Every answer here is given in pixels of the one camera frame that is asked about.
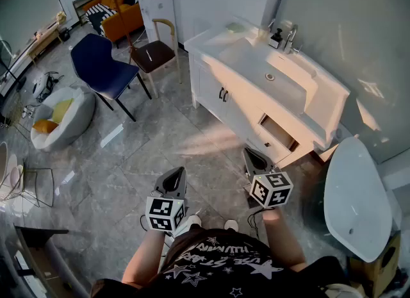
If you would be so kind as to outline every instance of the orange sofa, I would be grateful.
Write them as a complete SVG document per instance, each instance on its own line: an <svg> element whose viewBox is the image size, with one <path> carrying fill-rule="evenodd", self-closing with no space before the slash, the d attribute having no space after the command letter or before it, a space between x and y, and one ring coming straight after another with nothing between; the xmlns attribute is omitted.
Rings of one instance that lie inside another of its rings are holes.
<svg viewBox="0 0 410 298"><path fill-rule="evenodd" d="M126 4L127 0L117 0L117 1L119 2L119 7L121 9L122 18L124 19L124 22L126 24L126 29L128 30L129 33L144 25L144 22L142 20L142 15L141 15L140 3L137 2L134 5L129 5L129 4ZM87 13L87 11L89 11L89 9L91 9L93 6L94 6L93 10L96 10L95 8L98 8L98 9L104 8L104 10L108 9L107 11L108 14L115 13L101 21L101 26L104 31L103 31L103 34L101 34L100 32L99 33L100 35L104 35L105 37L107 37L113 43L117 43L117 40L124 37L126 34L124 33L124 27L122 26L120 15L116 13L115 11L114 0L93 0L87 3L86 5L84 5L83 9ZM97 27L96 24L92 24L92 25L95 29L100 29Z"/></svg>

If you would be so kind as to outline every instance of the striped blanket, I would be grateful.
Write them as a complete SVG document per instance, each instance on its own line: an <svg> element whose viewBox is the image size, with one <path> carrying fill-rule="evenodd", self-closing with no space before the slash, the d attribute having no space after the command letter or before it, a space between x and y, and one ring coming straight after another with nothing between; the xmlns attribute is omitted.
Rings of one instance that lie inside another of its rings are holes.
<svg viewBox="0 0 410 298"><path fill-rule="evenodd" d="M116 12L117 11L110 9L108 6L97 4L87 10L85 13L85 19L98 32L98 35L105 37L104 28L102 27L101 22L116 14Z"/></svg>

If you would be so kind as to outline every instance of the open drawer slot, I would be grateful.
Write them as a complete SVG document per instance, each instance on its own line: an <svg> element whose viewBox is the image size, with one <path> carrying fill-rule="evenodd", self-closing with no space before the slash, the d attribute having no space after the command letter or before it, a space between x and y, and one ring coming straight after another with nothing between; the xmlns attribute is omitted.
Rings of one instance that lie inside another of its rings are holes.
<svg viewBox="0 0 410 298"><path fill-rule="evenodd" d="M267 114L263 114L261 120L259 121L259 125L270 133L277 141L282 143L282 145L290 152L294 152L294 150L298 147L299 143Z"/></svg>

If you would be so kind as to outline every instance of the sink drain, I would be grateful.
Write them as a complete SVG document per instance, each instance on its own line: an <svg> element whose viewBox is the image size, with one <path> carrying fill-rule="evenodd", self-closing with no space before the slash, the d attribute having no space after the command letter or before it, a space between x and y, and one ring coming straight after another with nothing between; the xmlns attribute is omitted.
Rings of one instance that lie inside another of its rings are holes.
<svg viewBox="0 0 410 298"><path fill-rule="evenodd" d="M274 77L272 74L265 74L265 78L266 78L267 80L270 80L270 81L272 81L272 80L275 79L275 77Z"/></svg>

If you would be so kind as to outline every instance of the black t-shirt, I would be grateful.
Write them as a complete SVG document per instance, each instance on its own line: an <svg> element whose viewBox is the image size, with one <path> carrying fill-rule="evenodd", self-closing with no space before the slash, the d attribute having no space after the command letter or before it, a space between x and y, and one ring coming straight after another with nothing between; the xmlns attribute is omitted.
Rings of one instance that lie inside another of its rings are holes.
<svg viewBox="0 0 410 298"><path fill-rule="evenodd" d="M91 296L242 298L268 294L326 297L319 288L320 281L314 280L319 275L317 269L316 274L308 269L296 273L282 267L271 258L265 244L247 235L210 229L173 245L161 272L147 287L138 290L118 281L102 279L93 286ZM337 270L338 275L343 277L340 270Z"/></svg>

